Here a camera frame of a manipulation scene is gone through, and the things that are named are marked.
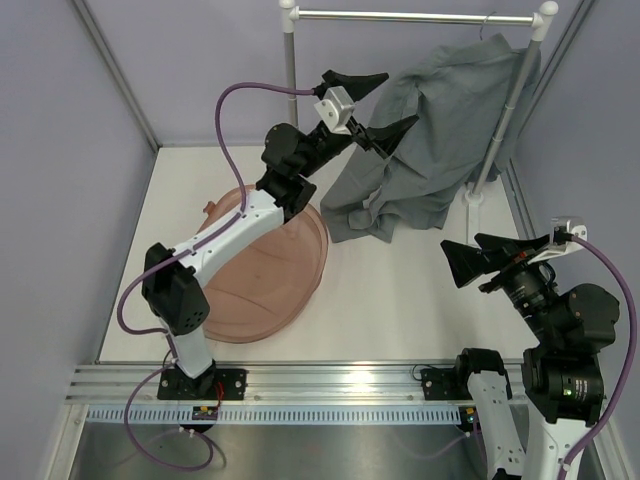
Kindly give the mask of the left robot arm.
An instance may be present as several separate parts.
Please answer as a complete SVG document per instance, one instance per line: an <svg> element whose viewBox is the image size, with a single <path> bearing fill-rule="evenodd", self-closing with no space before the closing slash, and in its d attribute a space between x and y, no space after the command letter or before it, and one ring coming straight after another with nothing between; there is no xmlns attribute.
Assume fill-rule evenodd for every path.
<svg viewBox="0 0 640 480"><path fill-rule="evenodd" d="M161 400L243 399L246 372L220 369L209 352L203 324L210 312L204 287L253 241L300 214L316 191L310 177L356 144L381 157L390 155L416 123L414 115L384 127L366 127L355 105L389 78L386 73L349 76L326 71L308 90L320 121L308 133L290 123L270 128L261 160L266 170L252 190L242 190L238 206L203 232L145 255L141 293L166 331L173 362L161 369Z"/></svg>

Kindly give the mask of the grey shirt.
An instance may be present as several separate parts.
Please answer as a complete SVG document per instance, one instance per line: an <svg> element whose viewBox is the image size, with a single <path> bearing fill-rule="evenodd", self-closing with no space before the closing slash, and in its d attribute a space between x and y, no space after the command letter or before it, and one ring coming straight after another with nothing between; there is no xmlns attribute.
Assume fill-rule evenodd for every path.
<svg viewBox="0 0 640 480"><path fill-rule="evenodd" d="M400 220L418 230L443 227L458 190L482 170L524 54L496 34L438 46L391 79L370 126L419 120L388 158L354 150L320 203L332 241L391 242Z"/></svg>

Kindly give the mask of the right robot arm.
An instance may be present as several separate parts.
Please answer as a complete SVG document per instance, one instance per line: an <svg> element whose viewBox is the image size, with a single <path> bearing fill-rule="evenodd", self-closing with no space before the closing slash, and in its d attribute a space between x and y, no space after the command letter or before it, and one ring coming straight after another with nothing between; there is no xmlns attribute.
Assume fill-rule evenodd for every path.
<svg viewBox="0 0 640 480"><path fill-rule="evenodd" d="M566 222L551 235L516 240L479 233L472 246L444 240L454 283L463 288L483 275L481 292L502 291L538 343L523 353L528 442L519 440L507 402L512 390L499 352L466 348L442 373L475 404L474 430L482 435L491 479L574 479L587 444L606 425L598 355L616 340L619 301L590 283L559 293L549 261L591 250L583 225Z"/></svg>

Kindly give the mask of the hanger with metal hook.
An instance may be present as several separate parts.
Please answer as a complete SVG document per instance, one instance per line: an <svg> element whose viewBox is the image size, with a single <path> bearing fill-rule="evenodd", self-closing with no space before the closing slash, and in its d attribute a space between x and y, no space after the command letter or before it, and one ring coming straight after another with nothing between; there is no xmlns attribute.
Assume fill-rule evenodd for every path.
<svg viewBox="0 0 640 480"><path fill-rule="evenodd" d="M484 40L484 29L485 26L487 25L487 22L497 13L497 11L492 11L491 13L489 13L481 22L480 24L480 29L479 29L479 41L482 42Z"/></svg>

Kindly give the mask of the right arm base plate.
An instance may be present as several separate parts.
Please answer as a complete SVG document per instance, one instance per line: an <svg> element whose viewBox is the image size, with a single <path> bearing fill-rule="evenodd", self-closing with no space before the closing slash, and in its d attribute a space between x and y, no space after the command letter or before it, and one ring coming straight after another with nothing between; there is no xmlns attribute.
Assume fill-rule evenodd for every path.
<svg viewBox="0 0 640 480"><path fill-rule="evenodd" d="M411 376L421 385L425 400L463 401L471 395L454 368L414 365Z"/></svg>

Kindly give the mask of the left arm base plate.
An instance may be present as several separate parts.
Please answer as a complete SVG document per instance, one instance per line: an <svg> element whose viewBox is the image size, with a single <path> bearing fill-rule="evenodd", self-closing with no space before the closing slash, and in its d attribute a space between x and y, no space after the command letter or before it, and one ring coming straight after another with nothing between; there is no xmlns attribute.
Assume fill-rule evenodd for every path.
<svg viewBox="0 0 640 480"><path fill-rule="evenodd" d="M246 392L247 371L212 366L197 378L188 377L180 368L171 368L160 376L159 400L242 401Z"/></svg>

